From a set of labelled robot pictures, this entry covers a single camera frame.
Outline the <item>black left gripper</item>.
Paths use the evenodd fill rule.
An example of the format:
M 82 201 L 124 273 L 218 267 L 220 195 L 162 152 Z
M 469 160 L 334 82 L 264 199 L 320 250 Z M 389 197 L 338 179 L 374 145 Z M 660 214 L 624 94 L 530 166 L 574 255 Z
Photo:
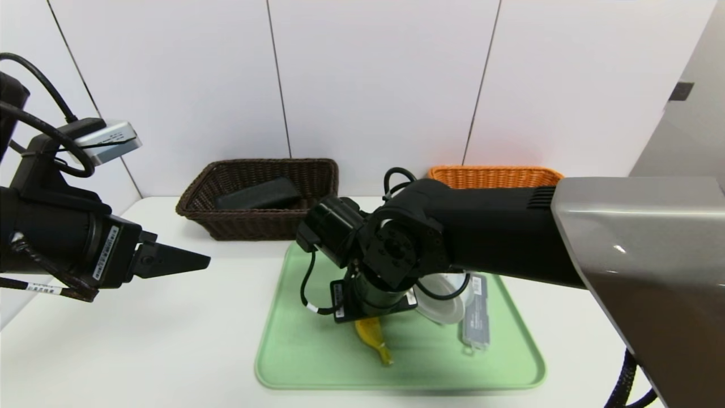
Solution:
M 46 274 L 28 254 L 11 250 L 17 232 L 52 266 L 98 288 L 119 288 L 131 276 L 150 279 L 204 270 L 211 261 L 158 243 L 156 234 L 111 214 L 23 201 L 15 189 L 2 188 L 2 272 Z

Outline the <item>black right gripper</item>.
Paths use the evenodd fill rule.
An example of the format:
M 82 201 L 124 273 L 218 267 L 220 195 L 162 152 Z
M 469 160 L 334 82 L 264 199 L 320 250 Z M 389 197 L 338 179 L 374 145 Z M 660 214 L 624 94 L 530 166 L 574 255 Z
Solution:
M 390 287 L 368 271 L 347 269 L 343 279 L 330 283 L 334 320 L 338 324 L 409 312 L 419 307 L 412 288 Z

